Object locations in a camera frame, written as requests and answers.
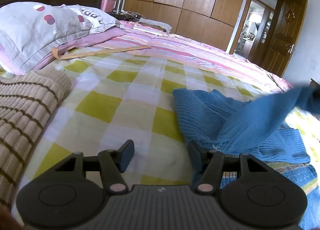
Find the blue striped knit sweater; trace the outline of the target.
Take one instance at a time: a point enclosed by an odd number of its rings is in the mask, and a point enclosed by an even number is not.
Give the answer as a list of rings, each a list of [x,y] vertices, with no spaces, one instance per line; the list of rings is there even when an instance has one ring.
[[[250,153],[272,165],[280,174],[307,192],[308,206],[302,229],[319,227],[319,186],[303,139],[285,118],[295,108],[319,113],[319,90],[295,87],[241,102],[217,90],[175,89],[172,92],[180,132],[185,142],[230,156]]]

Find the yellow white checkered bedsheet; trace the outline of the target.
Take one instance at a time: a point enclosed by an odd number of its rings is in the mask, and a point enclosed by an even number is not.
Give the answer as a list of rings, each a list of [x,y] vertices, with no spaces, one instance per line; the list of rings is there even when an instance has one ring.
[[[23,183],[70,153],[94,155],[127,139],[136,146],[125,173],[131,184],[186,183],[191,178],[191,166],[173,90],[217,90],[241,102],[283,93],[266,92],[228,76],[135,52],[54,60],[47,66],[64,71],[71,87],[30,152],[12,202]]]

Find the beige brown striped folded sweater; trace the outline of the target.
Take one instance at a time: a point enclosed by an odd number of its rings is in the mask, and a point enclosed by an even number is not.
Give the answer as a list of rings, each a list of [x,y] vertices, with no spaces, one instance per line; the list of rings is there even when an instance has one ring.
[[[71,87],[64,71],[45,67],[1,78],[1,205],[10,208],[37,139]]]

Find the pink striped quilt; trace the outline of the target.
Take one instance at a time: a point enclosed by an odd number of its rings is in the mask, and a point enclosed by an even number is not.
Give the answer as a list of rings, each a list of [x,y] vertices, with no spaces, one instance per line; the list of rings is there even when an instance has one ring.
[[[135,53],[142,56],[155,56],[197,67],[203,71],[228,76],[252,84],[266,92],[287,91],[292,85],[283,78],[272,74],[249,60],[176,34],[167,34],[154,28],[122,21],[120,27],[125,35],[114,37],[96,45],[81,45],[74,52],[99,51],[107,48],[129,48],[149,46]]]

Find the brown wooden door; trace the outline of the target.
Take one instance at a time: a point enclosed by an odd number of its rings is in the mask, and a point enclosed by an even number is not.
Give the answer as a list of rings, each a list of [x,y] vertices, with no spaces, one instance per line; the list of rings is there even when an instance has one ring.
[[[308,0],[284,0],[272,39],[262,61],[266,71],[282,77],[303,25]]]

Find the white folded cloth on nightstand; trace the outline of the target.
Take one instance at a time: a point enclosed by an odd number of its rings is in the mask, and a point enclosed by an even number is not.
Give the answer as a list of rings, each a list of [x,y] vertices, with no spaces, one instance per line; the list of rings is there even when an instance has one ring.
[[[167,33],[170,33],[172,30],[172,26],[170,26],[167,23],[164,22],[160,22],[160,21],[155,21],[155,20],[151,20],[151,19],[145,19],[145,18],[140,18],[140,20],[138,21],[140,24],[148,24],[151,26],[157,26],[162,28],[163,30],[165,30]]]

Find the pink pillow under white pillow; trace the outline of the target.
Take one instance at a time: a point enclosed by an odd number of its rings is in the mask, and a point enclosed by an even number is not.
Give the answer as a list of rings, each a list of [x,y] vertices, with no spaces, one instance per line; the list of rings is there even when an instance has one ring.
[[[126,32],[118,27],[112,27],[105,32],[101,32],[99,34],[89,34],[85,37],[75,39],[73,41],[70,41],[68,43],[59,45],[58,53],[62,54],[68,50],[74,49],[74,48],[80,48],[80,47],[89,47],[92,45],[97,45],[100,43],[103,43],[105,41],[108,41],[114,37],[123,36]],[[29,70],[40,70],[49,63],[51,63],[55,57],[50,52],[46,54],[41,60],[39,60],[36,65]],[[3,46],[1,45],[1,68],[4,69],[6,72],[14,74],[14,75],[23,75],[26,73],[26,71],[23,71],[19,69],[11,60]]]

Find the pink storage box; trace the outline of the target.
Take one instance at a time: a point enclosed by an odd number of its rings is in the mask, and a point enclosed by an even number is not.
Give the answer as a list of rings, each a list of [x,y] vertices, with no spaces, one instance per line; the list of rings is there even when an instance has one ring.
[[[100,9],[104,12],[112,12],[115,7],[116,0],[101,0]]]

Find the white pillow with pink dots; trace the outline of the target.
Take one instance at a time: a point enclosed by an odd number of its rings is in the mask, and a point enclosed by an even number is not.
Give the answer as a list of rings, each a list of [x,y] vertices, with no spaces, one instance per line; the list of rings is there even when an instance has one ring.
[[[52,48],[119,26],[108,13],[82,5],[15,2],[1,7],[1,45],[26,72]]]

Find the steel thermos cup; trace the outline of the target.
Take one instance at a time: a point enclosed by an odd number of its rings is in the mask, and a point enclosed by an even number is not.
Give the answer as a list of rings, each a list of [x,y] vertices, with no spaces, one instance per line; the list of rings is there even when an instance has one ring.
[[[115,13],[121,13],[123,8],[123,3],[124,3],[124,0],[116,0],[113,11]]]

